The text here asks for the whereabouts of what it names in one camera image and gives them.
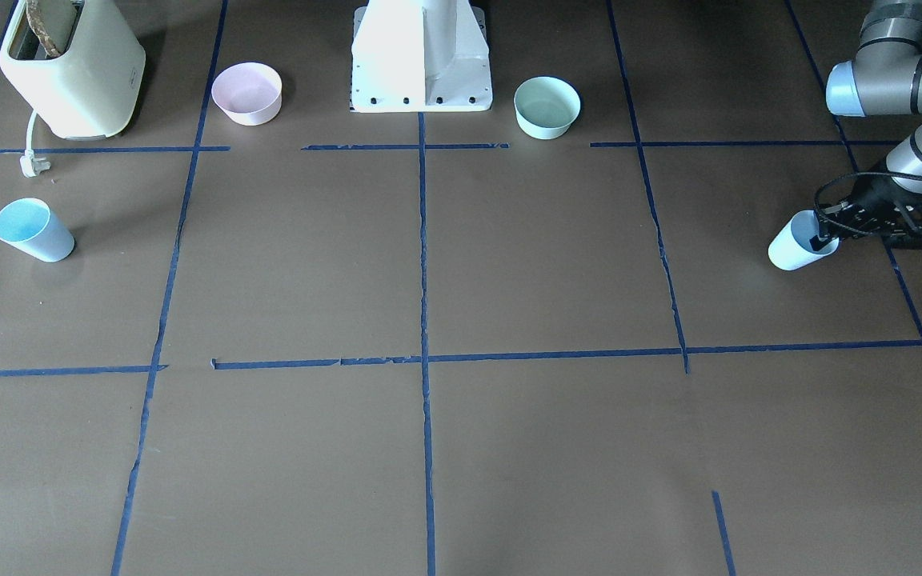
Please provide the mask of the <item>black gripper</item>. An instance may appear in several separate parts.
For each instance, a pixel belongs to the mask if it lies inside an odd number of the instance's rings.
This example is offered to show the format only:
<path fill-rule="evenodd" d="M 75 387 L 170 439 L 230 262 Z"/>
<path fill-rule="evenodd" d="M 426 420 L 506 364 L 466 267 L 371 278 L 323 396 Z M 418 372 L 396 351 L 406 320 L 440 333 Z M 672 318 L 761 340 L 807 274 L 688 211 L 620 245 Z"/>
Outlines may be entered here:
<path fill-rule="evenodd" d="M 906 219 L 908 212 L 921 203 L 921 194 L 913 194 L 890 176 L 861 176 L 841 202 L 841 209 L 833 214 L 833 222 L 815 214 L 815 233 L 810 238 L 810 248 L 835 249 L 840 241 L 837 236 L 906 234 L 910 229 Z"/>

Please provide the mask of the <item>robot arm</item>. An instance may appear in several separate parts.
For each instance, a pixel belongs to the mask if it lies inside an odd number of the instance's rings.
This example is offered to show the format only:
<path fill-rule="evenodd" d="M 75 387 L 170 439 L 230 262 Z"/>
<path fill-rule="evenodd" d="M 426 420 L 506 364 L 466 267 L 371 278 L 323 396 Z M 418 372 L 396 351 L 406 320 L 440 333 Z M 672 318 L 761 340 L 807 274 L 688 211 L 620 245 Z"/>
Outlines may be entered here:
<path fill-rule="evenodd" d="M 875 1 L 860 29 L 855 57 L 838 63 L 824 87 L 832 114 L 922 114 L 922 1 Z M 848 196 L 815 200 L 816 233 L 806 247 L 838 239 L 881 237 L 922 250 L 922 124 L 868 170 Z"/>

